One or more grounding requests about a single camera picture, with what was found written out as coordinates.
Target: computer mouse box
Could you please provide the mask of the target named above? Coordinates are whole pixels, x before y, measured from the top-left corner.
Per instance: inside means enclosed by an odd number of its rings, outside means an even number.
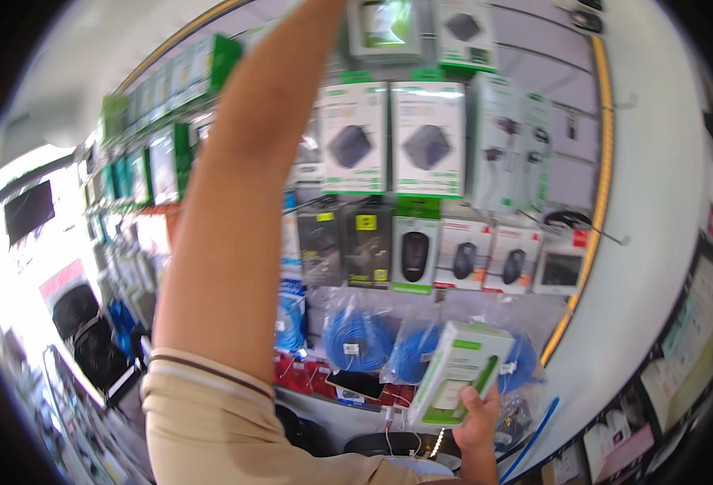
[[[485,0],[438,0],[437,62],[450,72],[497,71],[497,51],[488,3]]]
[[[308,286],[341,286],[342,214],[337,202],[316,202],[296,213],[303,283]]]
[[[525,294],[540,255],[543,233],[539,229],[497,227],[496,241],[486,269],[486,292]]]
[[[385,82],[324,86],[320,113],[324,193],[382,194],[387,179]]]
[[[459,83],[391,84],[392,170],[398,195],[463,195],[464,108]]]
[[[439,250],[439,199],[400,197],[394,213],[391,289],[429,295]]]
[[[483,322],[446,322],[419,392],[410,403],[410,424],[460,426],[468,411],[459,391],[472,386],[485,397],[514,342],[508,331]]]
[[[458,200],[442,201],[436,288],[480,289],[494,228]]]
[[[349,286],[389,289],[391,284],[391,208],[378,197],[343,208],[345,274]]]

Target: smartphone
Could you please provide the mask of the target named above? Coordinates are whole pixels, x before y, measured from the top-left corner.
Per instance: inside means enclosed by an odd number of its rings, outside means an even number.
[[[330,373],[324,382],[376,401],[381,399],[383,388],[386,387],[386,384],[381,384],[374,375],[352,373],[347,370]]]

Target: price tag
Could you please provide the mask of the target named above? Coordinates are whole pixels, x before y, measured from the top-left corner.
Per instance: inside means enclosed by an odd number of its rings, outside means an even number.
[[[346,355],[359,355],[359,344],[343,344],[343,353]]]

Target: charger box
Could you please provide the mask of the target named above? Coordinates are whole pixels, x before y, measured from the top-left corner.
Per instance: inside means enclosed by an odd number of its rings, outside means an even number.
[[[436,288],[480,289],[486,276],[494,228],[457,200],[442,201]]]
[[[345,221],[345,272],[349,286],[388,289],[391,284],[391,208],[380,198],[349,204]]]
[[[385,82],[325,86],[319,92],[324,193],[386,191],[388,89]]]
[[[435,6],[440,68],[496,72],[497,50],[487,2],[438,0]]]
[[[459,198],[465,169],[464,88],[455,82],[391,85],[394,191]]]
[[[524,294],[540,255],[543,233],[535,229],[498,227],[486,270],[484,291]]]
[[[460,426],[468,411],[459,392],[472,386],[480,397],[485,397],[513,342],[509,332],[482,322],[446,322],[419,392],[410,403],[410,423]]]

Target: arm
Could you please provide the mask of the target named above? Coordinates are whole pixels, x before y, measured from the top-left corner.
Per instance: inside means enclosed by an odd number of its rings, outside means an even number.
[[[307,0],[224,88],[187,195],[154,343],[272,382],[284,180],[345,0]]]

